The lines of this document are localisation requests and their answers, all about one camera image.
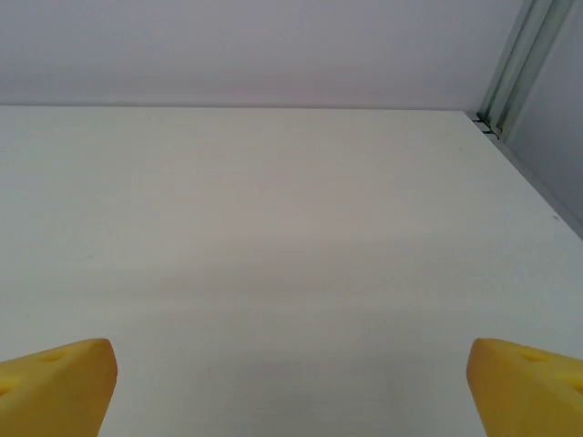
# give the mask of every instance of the white tabletop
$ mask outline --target white tabletop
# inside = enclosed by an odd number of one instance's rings
[[[583,245],[464,114],[0,108],[0,360],[107,337],[103,437],[484,435],[476,337],[583,357]]]

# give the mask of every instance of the white wall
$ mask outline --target white wall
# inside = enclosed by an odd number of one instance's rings
[[[507,145],[583,222],[583,7],[567,22]]]
[[[20,0],[0,103],[475,109],[520,0]]]

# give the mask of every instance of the white table surface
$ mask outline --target white table surface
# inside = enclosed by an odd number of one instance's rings
[[[0,108],[0,360],[101,436],[478,436],[476,337],[583,357],[583,245],[462,113]]]

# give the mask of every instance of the white backdrop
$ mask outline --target white backdrop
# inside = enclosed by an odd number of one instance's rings
[[[0,104],[477,109],[521,0],[0,2]]]
[[[0,108],[0,360],[108,337],[103,437],[484,435],[583,357],[583,244],[461,113]]]

